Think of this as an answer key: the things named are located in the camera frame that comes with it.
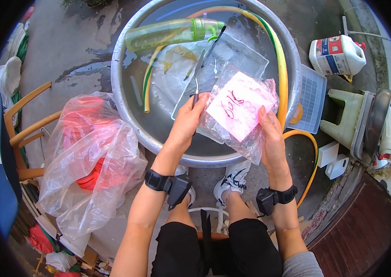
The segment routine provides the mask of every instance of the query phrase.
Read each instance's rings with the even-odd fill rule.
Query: sleeve
[[[283,263],[282,277],[323,277],[313,252],[301,252]]]

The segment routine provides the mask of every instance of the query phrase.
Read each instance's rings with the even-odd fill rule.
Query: shoelace
[[[223,180],[222,182],[222,185],[224,183],[228,183],[230,185],[233,185],[233,186],[236,186],[238,188],[243,188],[243,189],[247,189],[247,186],[245,185],[246,183],[246,180],[243,180],[244,182],[241,184],[240,181],[236,180],[235,178],[237,177],[237,175],[240,174],[240,172],[242,172],[244,169],[240,170],[239,172],[237,172],[236,175],[234,175],[234,177],[232,177],[232,174],[228,175],[225,177],[225,179]]]

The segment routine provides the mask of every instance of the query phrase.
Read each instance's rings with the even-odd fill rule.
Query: sneaker
[[[177,165],[177,169],[176,172],[174,173],[174,176],[188,174],[188,172],[189,172],[189,167],[179,164]],[[192,204],[194,204],[194,201],[196,200],[196,190],[193,188],[193,186],[191,186],[188,193],[190,196],[190,200],[188,203],[188,208],[189,208],[192,206]]]
[[[222,194],[223,192],[231,189],[231,191],[237,191],[239,194],[243,193],[243,190],[247,188],[245,183],[245,176],[251,167],[251,161],[246,160],[242,163],[237,163],[226,168],[225,177],[220,180],[214,187],[214,197],[223,205]]]
[[[194,189],[193,186],[191,186],[191,188],[189,189],[188,193],[189,193],[189,196],[190,196],[189,203],[188,203],[188,208],[190,208],[194,204],[194,201],[196,200],[196,190]]]

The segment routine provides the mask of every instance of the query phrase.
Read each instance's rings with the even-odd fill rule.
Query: leg
[[[161,227],[152,277],[203,276],[204,262],[197,241],[197,231],[188,212],[188,204],[194,202],[195,197],[195,191],[191,188]]]
[[[173,210],[171,210],[166,223],[180,222],[196,229],[196,226],[193,224],[188,212],[188,204],[190,202],[190,199],[191,197],[189,193],[187,193],[183,201],[178,204]]]
[[[216,185],[214,195],[226,204],[229,213],[230,238],[213,244],[215,255],[224,272],[231,277],[281,276],[281,257],[267,233],[266,225],[256,218],[240,197],[246,187],[243,178],[248,170],[246,164],[235,165],[234,170],[226,170],[225,179]]]
[[[248,208],[248,206],[243,202],[240,194],[237,191],[231,191],[226,199],[226,209],[229,213],[229,223],[233,224],[242,219],[257,219],[254,213]]]

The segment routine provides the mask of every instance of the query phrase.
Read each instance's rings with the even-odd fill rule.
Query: plastic stool
[[[320,120],[320,130],[340,142],[344,147],[351,149],[364,96],[343,90],[329,90],[328,96],[338,104],[344,102],[345,106],[339,125],[335,125],[326,120]]]

